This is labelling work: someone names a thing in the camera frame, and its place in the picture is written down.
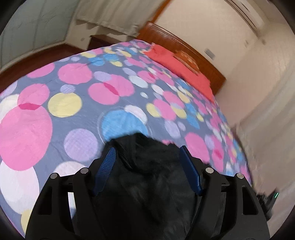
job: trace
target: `wooden headboard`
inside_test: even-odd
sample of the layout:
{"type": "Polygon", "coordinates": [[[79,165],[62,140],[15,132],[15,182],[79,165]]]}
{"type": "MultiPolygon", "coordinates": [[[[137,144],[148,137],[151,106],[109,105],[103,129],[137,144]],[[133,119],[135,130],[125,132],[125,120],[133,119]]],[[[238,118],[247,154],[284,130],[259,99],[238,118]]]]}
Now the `wooden headboard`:
{"type": "Polygon", "coordinates": [[[211,89],[214,95],[217,94],[225,82],[225,77],[206,58],[198,53],[198,51],[177,36],[152,22],[148,22],[146,26],[141,29],[137,39],[143,40],[147,43],[161,45],[171,52],[181,50],[189,54],[196,60],[200,71],[210,80],[211,89]]]}

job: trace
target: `bed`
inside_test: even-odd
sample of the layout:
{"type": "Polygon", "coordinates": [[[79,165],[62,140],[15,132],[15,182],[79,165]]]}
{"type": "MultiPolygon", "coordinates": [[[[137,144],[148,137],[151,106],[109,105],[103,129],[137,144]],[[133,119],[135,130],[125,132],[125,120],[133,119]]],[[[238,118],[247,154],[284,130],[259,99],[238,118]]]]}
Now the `bed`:
{"type": "MultiPolygon", "coordinates": [[[[218,104],[149,59],[152,42],[190,54],[213,93],[225,81],[191,46],[149,22],[138,39],[50,63],[1,93],[0,206],[22,236],[48,176],[89,166],[105,142],[124,134],[186,145],[220,173],[241,172],[250,181],[218,104]]],[[[73,214],[71,193],[69,203],[73,214]]]]}

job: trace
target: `air conditioner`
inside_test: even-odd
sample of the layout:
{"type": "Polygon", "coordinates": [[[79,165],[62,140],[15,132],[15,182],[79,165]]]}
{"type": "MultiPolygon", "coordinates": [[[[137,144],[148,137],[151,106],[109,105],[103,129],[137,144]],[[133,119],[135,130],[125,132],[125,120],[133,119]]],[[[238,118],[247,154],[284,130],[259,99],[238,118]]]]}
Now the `air conditioner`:
{"type": "Polygon", "coordinates": [[[226,0],[248,23],[253,31],[260,35],[265,23],[258,12],[247,0],[226,0]]]}

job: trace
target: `wooden floor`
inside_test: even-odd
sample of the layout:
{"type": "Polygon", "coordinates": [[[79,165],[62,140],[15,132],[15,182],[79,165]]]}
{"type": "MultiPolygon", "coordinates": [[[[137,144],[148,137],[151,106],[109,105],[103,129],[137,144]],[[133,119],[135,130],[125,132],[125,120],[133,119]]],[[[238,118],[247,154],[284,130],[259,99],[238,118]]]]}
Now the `wooden floor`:
{"type": "Polygon", "coordinates": [[[46,64],[81,52],[84,52],[84,50],[67,44],[62,44],[35,53],[14,64],[0,74],[0,92],[4,91],[10,84],[18,80],[20,77],[25,76],[46,64]]]}

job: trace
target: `red pillow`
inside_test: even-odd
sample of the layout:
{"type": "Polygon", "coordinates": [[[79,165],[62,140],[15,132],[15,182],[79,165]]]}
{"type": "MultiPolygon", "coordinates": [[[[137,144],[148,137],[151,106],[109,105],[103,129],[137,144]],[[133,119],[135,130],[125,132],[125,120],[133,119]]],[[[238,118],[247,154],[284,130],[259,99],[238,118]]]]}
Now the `red pillow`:
{"type": "Polygon", "coordinates": [[[171,72],[188,82],[191,86],[201,92],[206,98],[214,103],[214,95],[210,88],[210,81],[203,75],[198,76],[190,71],[185,65],[174,58],[174,54],[158,54],[154,49],[145,53],[150,59],[161,64],[171,72]]]}

